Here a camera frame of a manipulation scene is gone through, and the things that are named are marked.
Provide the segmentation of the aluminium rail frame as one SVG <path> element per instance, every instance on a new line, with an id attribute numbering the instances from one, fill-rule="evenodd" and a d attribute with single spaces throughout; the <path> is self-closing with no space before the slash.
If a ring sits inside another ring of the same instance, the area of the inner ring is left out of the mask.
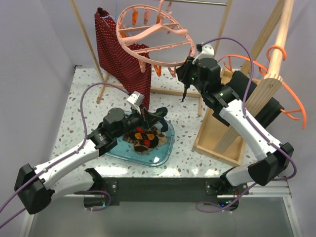
<path id="1" fill-rule="evenodd" d="M 149 167 L 104 156 L 90 161 L 65 177 L 69 182 L 87 168 L 104 178 L 216 178 L 229 166 L 212 158 L 171 157 Z M 22 237 L 291 237 L 287 214 L 290 195 L 286 181 L 254 185 L 242 195 L 233 212 L 216 203 L 121 202 L 100 210 L 84 207 L 85 195 L 66 191 L 43 211 L 25 218 Z"/>

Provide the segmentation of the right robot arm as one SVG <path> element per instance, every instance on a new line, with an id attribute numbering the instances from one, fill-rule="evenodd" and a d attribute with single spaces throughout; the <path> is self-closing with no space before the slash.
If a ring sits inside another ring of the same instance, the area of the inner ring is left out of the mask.
<path id="1" fill-rule="evenodd" d="M 212 58 L 198 60 L 189 56 L 176 69 L 177 78 L 184 88 L 193 85 L 218 119 L 229 123 L 247 142 L 257 159 L 253 164 L 226 171 L 215 187 L 231 194 L 238 185 L 251 181 L 265 186 L 287 169 L 294 148 L 290 143 L 283 144 L 274 138 L 244 107 L 238 94 L 221 83 L 220 74 L 221 68 Z"/>

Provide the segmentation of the black multicolour argyle sock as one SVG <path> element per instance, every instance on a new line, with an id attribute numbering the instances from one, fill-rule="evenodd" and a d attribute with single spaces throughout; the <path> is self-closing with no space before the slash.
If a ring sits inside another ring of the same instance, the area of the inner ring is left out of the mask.
<path id="1" fill-rule="evenodd" d="M 145 154 L 158 146 L 159 138 L 156 131 L 137 128 L 127 134 L 128 139 L 133 143 L 133 150 L 139 154 Z"/>

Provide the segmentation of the red polka dot garment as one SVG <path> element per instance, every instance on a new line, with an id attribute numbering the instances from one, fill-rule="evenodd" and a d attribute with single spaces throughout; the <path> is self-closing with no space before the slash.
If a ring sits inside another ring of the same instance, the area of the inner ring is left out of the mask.
<path id="1" fill-rule="evenodd" d="M 120 45 L 116 34 L 116 22 L 111 18 L 102 19 L 108 14 L 100 7 L 94 14 L 99 65 L 114 76 L 129 93 L 137 91 L 143 94 L 143 105 L 148 109 L 152 67 L 146 64 L 145 71 L 141 71 L 139 60 Z"/>

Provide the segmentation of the beige brown argyle sock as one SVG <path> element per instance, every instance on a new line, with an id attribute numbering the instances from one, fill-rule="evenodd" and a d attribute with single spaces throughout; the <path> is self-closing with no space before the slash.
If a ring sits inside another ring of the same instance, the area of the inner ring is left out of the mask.
<path id="1" fill-rule="evenodd" d="M 168 141 L 167 137 L 158 138 L 152 131 L 137 132 L 134 136 L 136 140 L 133 144 L 133 150 L 138 154 L 146 154 L 157 147 L 163 146 Z"/>

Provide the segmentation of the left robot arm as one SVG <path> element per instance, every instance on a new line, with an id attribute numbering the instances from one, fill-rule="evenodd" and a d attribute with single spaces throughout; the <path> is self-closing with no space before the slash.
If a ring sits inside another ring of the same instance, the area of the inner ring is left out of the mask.
<path id="1" fill-rule="evenodd" d="M 98 158 L 113 149 L 117 138 L 137 128 L 149 129 L 158 122 L 164 123 L 168 110 L 158 108 L 149 112 L 144 107 L 126 114 L 121 108 L 108 111 L 98 127 L 76 147 L 57 158 L 37 166 L 28 163 L 17 175 L 14 190 L 29 214 L 44 210 L 57 195 L 57 182 L 80 165 Z"/>

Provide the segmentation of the black garment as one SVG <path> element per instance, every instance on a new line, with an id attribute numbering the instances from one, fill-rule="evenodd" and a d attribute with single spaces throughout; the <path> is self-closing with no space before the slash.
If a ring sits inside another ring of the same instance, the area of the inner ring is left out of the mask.
<path id="1" fill-rule="evenodd" d="M 200 92 L 203 101 L 213 111 L 212 116 L 225 126 L 230 124 L 220 117 L 219 112 L 228 103 L 237 99 L 245 101 L 246 109 L 255 117 L 259 124 L 266 128 L 284 109 L 278 100 L 272 97 L 275 86 L 273 79 L 265 79 L 262 84 L 256 84 L 241 71 L 234 71 L 227 84 L 221 84 L 220 67 L 205 69 L 199 72 L 195 88 Z"/>

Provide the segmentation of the pink round clip hanger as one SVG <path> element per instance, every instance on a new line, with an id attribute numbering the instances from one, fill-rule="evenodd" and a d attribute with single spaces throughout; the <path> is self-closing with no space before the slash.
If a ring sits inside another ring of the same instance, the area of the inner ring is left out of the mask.
<path id="1" fill-rule="evenodd" d="M 136 4 L 125 8 L 119 15 L 116 34 L 122 48 L 145 65 L 153 66 L 160 76 L 167 68 L 175 77 L 176 68 L 188 56 L 195 55 L 195 45 L 187 29 L 171 15 L 172 1 L 161 0 L 157 7 Z"/>

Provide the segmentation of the wooden clothes rack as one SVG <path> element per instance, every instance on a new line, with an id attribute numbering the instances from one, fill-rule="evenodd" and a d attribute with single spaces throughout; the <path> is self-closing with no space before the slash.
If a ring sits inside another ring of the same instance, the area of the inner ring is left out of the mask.
<path id="1" fill-rule="evenodd" d="M 293 1 L 278 1 L 241 70 L 233 70 L 231 63 L 227 62 L 216 77 L 216 85 L 222 88 L 253 88 L 243 96 L 245 106 L 253 116 L 267 110 L 274 94 L 286 86 L 279 71 L 281 62 L 287 58 L 284 46 L 292 8 Z M 189 45 L 189 56 L 202 57 L 188 31 L 170 14 L 169 8 L 143 4 L 124 9 L 117 20 L 101 8 L 95 14 L 97 48 L 90 53 L 96 70 L 105 70 L 129 92 L 143 92 L 146 106 L 152 92 L 182 94 L 180 90 L 152 87 L 150 79 L 152 70 L 160 76 L 164 67 L 172 77 L 176 77 L 176 70 L 184 62 L 153 60 L 149 57 L 151 52 Z M 235 128 L 219 119 L 214 109 L 207 109 L 193 150 L 228 165 L 240 166 L 246 145 L 247 141 Z"/>

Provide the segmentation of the light blue hanger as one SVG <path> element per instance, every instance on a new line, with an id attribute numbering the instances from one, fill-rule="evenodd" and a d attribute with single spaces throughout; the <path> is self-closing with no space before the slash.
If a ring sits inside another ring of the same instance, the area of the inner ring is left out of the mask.
<path id="1" fill-rule="evenodd" d="M 106 15 L 103 16 L 102 19 L 107 19 L 107 18 L 111 18 L 112 20 L 114 20 L 115 22 L 118 20 L 118 16 L 119 16 L 119 12 L 118 12 L 118 0 L 115 0 L 115 15 Z"/>

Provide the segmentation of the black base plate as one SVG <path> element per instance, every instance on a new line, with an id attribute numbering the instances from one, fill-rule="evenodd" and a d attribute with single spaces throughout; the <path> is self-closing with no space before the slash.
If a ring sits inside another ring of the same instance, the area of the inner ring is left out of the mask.
<path id="1" fill-rule="evenodd" d="M 218 203 L 218 196 L 241 194 L 247 184 L 220 187 L 220 178 L 104 178 L 95 182 L 85 195 L 84 206 L 121 202 L 199 202 Z"/>

